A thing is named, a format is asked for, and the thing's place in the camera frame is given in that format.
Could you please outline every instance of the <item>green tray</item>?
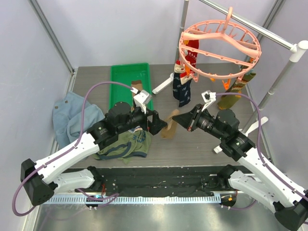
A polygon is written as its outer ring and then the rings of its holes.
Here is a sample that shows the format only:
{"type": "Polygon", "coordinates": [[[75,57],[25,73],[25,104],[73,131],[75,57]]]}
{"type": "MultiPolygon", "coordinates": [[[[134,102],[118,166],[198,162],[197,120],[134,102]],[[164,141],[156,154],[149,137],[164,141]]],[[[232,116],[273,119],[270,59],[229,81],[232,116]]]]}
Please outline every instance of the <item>green tray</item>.
{"type": "MultiPolygon", "coordinates": [[[[149,64],[126,64],[111,66],[111,81],[125,83],[131,86],[131,82],[135,80],[141,80],[142,87],[148,93],[151,94],[151,79],[150,79],[150,67],[149,64]]],[[[112,108],[117,102],[127,102],[130,106],[133,106],[132,92],[128,89],[116,85],[110,85],[109,91],[109,108],[112,108]]],[[[147,107],[153,110],[153,100],[151,100],[147,107]]]]}

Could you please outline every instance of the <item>clothespin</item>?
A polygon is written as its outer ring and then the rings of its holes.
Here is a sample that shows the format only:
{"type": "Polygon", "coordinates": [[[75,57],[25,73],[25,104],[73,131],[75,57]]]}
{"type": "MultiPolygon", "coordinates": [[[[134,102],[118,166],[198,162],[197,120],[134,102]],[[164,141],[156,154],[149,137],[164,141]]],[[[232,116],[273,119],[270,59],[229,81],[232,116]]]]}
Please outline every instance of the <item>clothespin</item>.
{"type": "Polygon", "coordinates": [[[191,70],[189,69],[189,67],[187,65],[184,65],[185,66],[185,72],[186,72],[186,75],[189,76],[191,70]]]}
{"type": "Polygon", "coordinates": [[[227,82],[222,81],[222,84],[226,90],[229,89],[230,83],[231,83],[231,79],[228,79],[227,82]]]}
{"type": "Polygon", "coordinates": [[[194,74],[192,75],[193,80],[197,83],[199,80],[199,74],[197,73],[197,75],[195,76],[194,74]]]}
{"type": "Polygon", "coordinates": [[[235,36],[237,36],[237,33],[235,33],[234,35],[229,35],[231,38],[234,38],[235,36]]]}
{"type": "Polygon", "coordinates": [[[218,33],[219,32],[219,28],[220,28],[220,26],[221,26],[221,23],[219,24],[219,26],[217,27],[217,30],[216,30],[216,32],[215,33],[218,33]]]}
{"type": "Polygon", "coordinates": [[[210,80],[211,80],[212,82],[215,82],[215,81],[216,81],[215,78],[210,78],[210,80]]]}

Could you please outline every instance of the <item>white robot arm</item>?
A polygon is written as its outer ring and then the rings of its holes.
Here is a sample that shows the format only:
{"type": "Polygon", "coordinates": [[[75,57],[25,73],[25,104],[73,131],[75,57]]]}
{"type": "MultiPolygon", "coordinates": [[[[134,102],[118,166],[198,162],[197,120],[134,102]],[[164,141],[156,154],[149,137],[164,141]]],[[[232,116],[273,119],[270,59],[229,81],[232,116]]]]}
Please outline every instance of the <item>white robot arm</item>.
{"type": "MultiPolygon", "coordinates": [[[[133,112],[130,112],[130,105],[127,103],[117,103],[106,114],[104,120],[94,124],[82,135],[78,146],[75,147],[72,143],[35,163],[30,159],[22,163],[21,181],[33,170],[45,166],[24,184],[32,205],[40,205],[48,201],[55,193],[76,188],[97,191],[103,184],[103,178],[96,168],[88,167],[72,173],[63,172],[83,158],[117,141],[118,135],[124,131],[141,126],[155,135],[167,125],[159,119],[156,111],[146,108],[145,105],[151,97],[147,92],[136,89],[132,91],[137,93],[134,97],[133,112]],[[153,116],[152,121],[147,119],[148,116],[153,116]],[[69,149],[72,151],[46,164],[69,149]]],[[[259,155],[255,144],[238,130],[239,121],[231,110],[219,111],[216,118],[211,116],[207,108],[216,100],[214,92],[203,92],[202,97],[205,101],[204,105],[198,104],[190,112],[174,116],[173,120],[188,131],[199,128],[219,138],[222,151],[262,181],[257,182],[236,167],[227,165],[218,173],[220,185],[226,189],[237,189],[250,195],[271,210],[276,219],[286,228],[292,231],[298,230],[308,217],[306,200],[308,192],[280,172],[262,154],[259,155]]]]}
{"type": "Polygon", "coordinates": [[[97,191],[103,184],[103,178],[95,167],[88,167],[78,172],[63,172],[78,161],[117,141],[118,135],[122,132],[140,126],[143,130],[148,130],[152,135],[155,135],[167,125],[159,118],[157,111],[146,108],[151,99],[149,93],[144,90],[138,91],[135,88],[131,91],[136,94],[134,96],[135,109],[132,112],[128,103],[118,102],[109,110],[102,121],[95,123],[82,134],[77,146],[74,142],[35,163],[31,159],[22,163],[21,181],[35,169],[39,169],[24,184],[32,205],[41,205],[55,193],[63,193],[77,188],[97,191]],[[148,120],[148,116],[152,116],[152,121],[148,120]]]}
{"type": "Polygon", "coordinates": [[[236,167],[225,166],[219,173],[220,183],[250,195],[271,210],[286,228],[296,231],[308,218],[308,191],[277,169],[255,144],[238,130],[239,120],[232,110],[221,110],[216,118],[207,108],[216,100],[214,92],[202,93],[205,104],[172,119],[188,131],[197,128],[221,140],[222,151],[249,169],[262,182],[246,176],[236,167]]]}

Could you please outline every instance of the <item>blue cloth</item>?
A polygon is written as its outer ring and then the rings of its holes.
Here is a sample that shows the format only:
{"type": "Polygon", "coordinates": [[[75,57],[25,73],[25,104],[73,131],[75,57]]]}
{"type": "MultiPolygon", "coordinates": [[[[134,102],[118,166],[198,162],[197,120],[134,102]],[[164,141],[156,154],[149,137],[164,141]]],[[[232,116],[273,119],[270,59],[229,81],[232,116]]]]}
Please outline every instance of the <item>blue cloth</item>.
{"type": "Polygon", "coordinates": [[[179,101],[179,107],[183,107],[191,101],[191,82],[181,84],[180,74],[173,74],[173,97],[179,101]]]}
{"type": "MultiPolygon", "coordinates": [[[[81,108],[84,98],[68,92],[63,100],[56,102],[52,111],[53,129],[55,140],[60,149],[77,140],[81,128],[81,108]]],[[[93,124],[104,119],[101,109],[86,101],[84,127],[85,132],[93,124]]]]}

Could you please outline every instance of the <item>light blue towel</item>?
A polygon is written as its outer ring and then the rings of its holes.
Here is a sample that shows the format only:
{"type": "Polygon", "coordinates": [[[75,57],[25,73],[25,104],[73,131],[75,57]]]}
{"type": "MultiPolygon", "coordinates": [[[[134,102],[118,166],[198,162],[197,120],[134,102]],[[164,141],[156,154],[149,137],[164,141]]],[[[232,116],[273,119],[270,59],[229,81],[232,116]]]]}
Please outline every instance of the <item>light blue towel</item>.
{"type": "MultiPolygon", "coordinates": [[[[68,92],[63,100],[56,102],[52,111],[53,129],[55,131],[55,140],[60,149],[77,140],[81,128],[81,108],[84,98],[68,92]]],[[[104,119],[101,109],[90,104],[85,105],[83,132],[89,129],[96,122],[104,119]]]]}

